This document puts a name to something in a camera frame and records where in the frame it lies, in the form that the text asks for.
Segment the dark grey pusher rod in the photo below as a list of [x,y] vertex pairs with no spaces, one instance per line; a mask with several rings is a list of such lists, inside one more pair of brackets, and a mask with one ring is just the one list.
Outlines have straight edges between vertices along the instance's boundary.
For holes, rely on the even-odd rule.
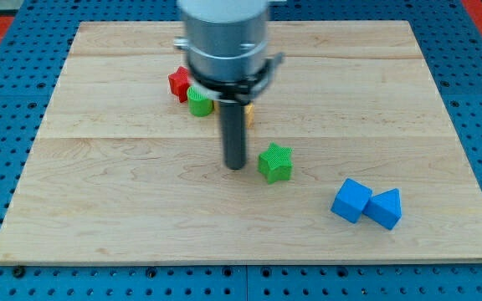
[[240,170],[247,160],[244,107],[220,102],[219,118],[224,164],[231,170]]

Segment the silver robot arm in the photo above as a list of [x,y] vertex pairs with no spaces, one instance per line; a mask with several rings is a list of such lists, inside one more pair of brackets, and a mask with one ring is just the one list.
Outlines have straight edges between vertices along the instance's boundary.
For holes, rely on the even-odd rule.
[[244,107],[271,83],[284,55],[270,57],[266,0],[178,0],[190,83],[218,102],[223,161],[231,170],[247,160]]

